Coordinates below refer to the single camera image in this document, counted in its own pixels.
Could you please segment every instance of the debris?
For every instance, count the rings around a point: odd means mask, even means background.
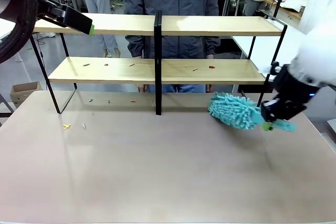
[[[65,131],[66,129],[70,128],[71,124],[63,124],[63,126],[64,126],[63,130]]]

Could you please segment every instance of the cardboard box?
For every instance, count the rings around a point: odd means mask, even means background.
[[[38,81],[12,86],[10,97],[14,103],[14,106],[18,108],[28,98],[28,96],[30,96],[31,93],[37,90],[42,90],[41,84]]]

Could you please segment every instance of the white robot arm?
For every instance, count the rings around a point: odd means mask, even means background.
[[[318,24],[303,39],[296,58],[274,79],[278,95],[261,104],[265,121],[289,120],[305,110],[323,87],[336,85],[336,19]]]
[[[33,33],[36,19],[89,34],[92,20],[67,5],[53,0],[0,0],[0,18],[15,23],[0,44],[0,63],[17,53]]]

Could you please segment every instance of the teal microfiber duster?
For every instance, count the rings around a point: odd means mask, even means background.
[[[260,114],[260,108],[256,107],[256,104],[250,98],[236,97],[227,93],[222,95],[215,93],[208,110],[211,116],[229,126],[250,130],[265,122]],[[289,132],[296,131],[295,124],[283,120],[277,120],[271,127]]]

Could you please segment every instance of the beige tabletop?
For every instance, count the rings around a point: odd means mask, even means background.
[[[269,5],[277,5],[277,2],[275,0],[264,0],[264,2],[266,4],[269,4]],[[280,7],[280,9],[283,10],[285,13],[287,13],[289,16],[298,19],[299,21],[302,18],[300,13],[292,11],[291,9],[286,9],[286,8],[283,8],[283,7]]]
[[[58,115],[34,92],[0,127],[0,221],[336,220],[336,154],[303,114],[295,133],[236,130],[211,96],[164,95],[156,116],[151,94],[76,92]]]

